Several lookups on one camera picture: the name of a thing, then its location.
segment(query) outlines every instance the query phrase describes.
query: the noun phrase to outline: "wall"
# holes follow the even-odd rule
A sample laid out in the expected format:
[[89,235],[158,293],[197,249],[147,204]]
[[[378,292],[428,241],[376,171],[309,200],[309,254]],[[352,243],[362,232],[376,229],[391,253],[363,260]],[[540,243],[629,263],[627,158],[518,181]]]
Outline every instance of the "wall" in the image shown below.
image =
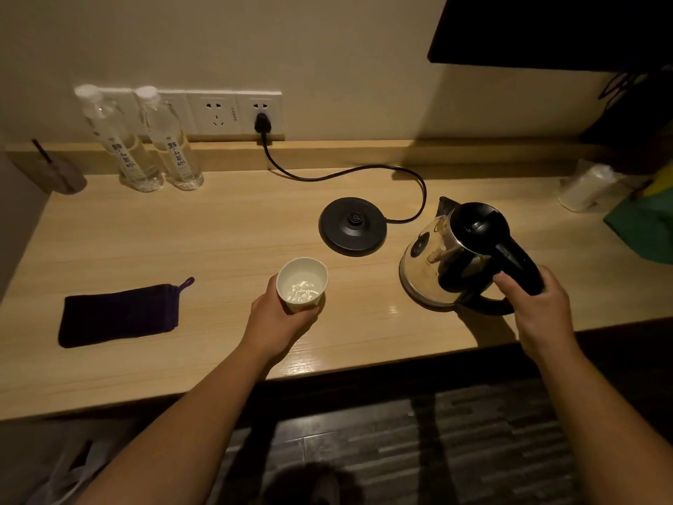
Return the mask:
[[598,118],[609,75],[429,64],[445,1],[12,0],[0,128],[90,140],[82,82],[280,89],[295,140],[566,136]]
[[0,153],[0,302],[47,199]]

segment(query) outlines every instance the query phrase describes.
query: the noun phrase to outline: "television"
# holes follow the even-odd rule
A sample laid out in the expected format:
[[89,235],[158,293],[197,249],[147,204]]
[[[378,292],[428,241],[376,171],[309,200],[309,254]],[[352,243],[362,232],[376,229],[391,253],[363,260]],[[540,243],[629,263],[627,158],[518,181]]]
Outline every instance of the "television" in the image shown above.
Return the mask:
[[646,73],[673,63],[673,0],[447,0],[431,62]]

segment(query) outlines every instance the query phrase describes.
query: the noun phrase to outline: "green bag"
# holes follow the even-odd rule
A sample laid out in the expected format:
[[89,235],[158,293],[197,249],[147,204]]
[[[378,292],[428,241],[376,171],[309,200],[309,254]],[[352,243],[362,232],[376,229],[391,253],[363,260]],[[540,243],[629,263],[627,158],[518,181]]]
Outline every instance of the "green bag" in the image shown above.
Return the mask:
[[641,257],[673,264],[673,188],[652,196],[632,195],[604,221]]

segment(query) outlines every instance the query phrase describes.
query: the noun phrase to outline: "wooden desk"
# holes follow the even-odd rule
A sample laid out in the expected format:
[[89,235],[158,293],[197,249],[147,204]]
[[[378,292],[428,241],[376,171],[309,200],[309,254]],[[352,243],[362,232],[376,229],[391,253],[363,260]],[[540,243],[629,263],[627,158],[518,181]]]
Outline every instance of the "wooden desk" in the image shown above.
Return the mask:
[[[430,177],[421,219],[389,225],[376,253],[349,258],[318,235],[323,207],[360,196],[388,217],[408,217],[418,186],[369,170],[320,184],[267,171],[206,174],[194,192],[170,185],[137,193],[115,176],[90,176],[75,196],[53,194],[0,306],[0,418],[45,415],[189,390],[236,346],[250,302],[291,258],[330,270],[318,322],[271,378],[445,353],[514,339],[502,320],[423,309],[399,284],[405,247],[433,218],[440,195],[500,209],[512,234],[568,289],[576,329],[673,316],[673,266],[645,261],[601,222],[555,200],[553,177]],[[62,349],[63,298],[158,283],[196,283],[181,296],[172,332]],[[513,316],[506,319],[514,326]]]

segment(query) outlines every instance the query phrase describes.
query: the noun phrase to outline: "white cup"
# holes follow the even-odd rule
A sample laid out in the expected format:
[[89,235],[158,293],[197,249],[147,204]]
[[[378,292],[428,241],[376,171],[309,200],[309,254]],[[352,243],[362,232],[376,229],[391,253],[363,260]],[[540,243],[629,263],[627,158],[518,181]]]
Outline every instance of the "white cup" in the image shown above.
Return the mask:
[[325,264],[315,258],[299,257],[285,264],[278,273],[276,290],[290,311],[298,312],[318,304],[328,279]]

